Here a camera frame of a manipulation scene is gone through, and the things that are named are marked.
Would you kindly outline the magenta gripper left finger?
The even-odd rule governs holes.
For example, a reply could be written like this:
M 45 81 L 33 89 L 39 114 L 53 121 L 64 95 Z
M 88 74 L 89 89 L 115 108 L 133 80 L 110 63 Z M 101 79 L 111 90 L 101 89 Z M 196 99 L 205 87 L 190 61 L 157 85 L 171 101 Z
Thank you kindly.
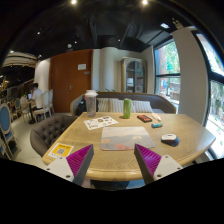
M 93 145 L 88 145 L 67 157 L 59 156 L 47 166 L 46 170 L 81 186 L 93 155 Z

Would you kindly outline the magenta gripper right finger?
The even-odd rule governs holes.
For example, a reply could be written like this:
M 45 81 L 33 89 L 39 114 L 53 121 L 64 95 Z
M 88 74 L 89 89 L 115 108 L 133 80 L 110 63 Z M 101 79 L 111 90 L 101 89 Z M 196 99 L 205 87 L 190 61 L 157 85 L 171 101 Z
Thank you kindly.
M 139 144 L 135 145 L 134 154 L 146 185 L 182 169 L 171 156 L 161 156 Z

